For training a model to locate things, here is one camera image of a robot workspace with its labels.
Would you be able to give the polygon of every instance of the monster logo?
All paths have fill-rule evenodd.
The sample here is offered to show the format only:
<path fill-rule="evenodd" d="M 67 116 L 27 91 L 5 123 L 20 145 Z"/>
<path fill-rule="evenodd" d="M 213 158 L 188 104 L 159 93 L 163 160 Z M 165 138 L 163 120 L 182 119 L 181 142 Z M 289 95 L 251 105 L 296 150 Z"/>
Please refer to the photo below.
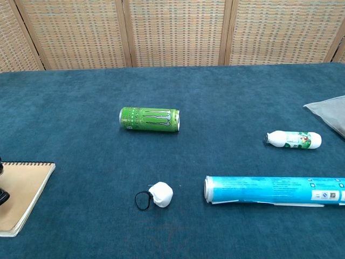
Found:
<path fill-rule="evenodd" d="M 143 117 L 154 118 L 153 121 L 146 121 L 147 124 L 170 126 L 171 111 L 145 111 L 145 113 L 150 113 L 143 115 Z"/>

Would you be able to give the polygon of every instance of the notebook spiral binding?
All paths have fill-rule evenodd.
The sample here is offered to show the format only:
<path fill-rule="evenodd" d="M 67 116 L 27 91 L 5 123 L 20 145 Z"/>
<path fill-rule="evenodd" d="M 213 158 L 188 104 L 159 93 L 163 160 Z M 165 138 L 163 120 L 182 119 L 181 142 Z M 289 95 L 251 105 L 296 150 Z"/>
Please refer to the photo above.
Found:
<path fill-rule="evenodd" d="M 53 162 L 25 162 L 25 161 L 14 161 L 14 162 L 2 162 L 4 166 L 50 166 Z"/>

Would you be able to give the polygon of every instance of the bottle label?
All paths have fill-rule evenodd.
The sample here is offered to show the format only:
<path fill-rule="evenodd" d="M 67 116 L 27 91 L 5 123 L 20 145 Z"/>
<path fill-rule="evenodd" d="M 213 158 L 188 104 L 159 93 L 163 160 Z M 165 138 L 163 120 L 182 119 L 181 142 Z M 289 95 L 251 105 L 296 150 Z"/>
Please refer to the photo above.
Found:
<path fill-rule="evenodd" d="M 284 147 L 309 148 L 311 143 L 309 132 L 286 132 L 286 143 Z"/>

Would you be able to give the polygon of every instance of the black hair tie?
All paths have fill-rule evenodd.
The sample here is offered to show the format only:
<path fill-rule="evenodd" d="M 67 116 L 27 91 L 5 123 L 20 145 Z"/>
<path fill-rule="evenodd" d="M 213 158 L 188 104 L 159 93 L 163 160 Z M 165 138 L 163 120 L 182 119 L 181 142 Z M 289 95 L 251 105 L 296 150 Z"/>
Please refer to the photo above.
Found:
<path fill-rule="evenodd" d="M 141 194 L 141 193 L 146 193 L 148 195 L 148 204 L 147 204 L 147 206 L 145 208 L 141 208 L 138 205 L 137 201 L 136 201 L 136 197 L 138 196 L 138 194 Z M 151 198 L 153 198 L 152 194 L 150 192 L 146 191 L 146 190 L 143 190 L 142 192 L 138 192 L 137 194 L 135 194 L 134 201 L 135 201 L 135 204 L 136 204 L 136 206 L 138 207 L 139 210 L 147 210 L 150 207 L 150 200 L 151 200 Z"/>

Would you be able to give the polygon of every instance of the blue cylindrical tube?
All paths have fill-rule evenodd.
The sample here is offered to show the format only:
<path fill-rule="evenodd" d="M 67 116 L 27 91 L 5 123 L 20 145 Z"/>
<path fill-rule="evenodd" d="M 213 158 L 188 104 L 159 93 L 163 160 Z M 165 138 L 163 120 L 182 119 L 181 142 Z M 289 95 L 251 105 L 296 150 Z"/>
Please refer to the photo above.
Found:
<path fill-rule="evenodd" d="M 212 204 L 345 205 L 345 178 L 206 176 L 204 195 Z"/>

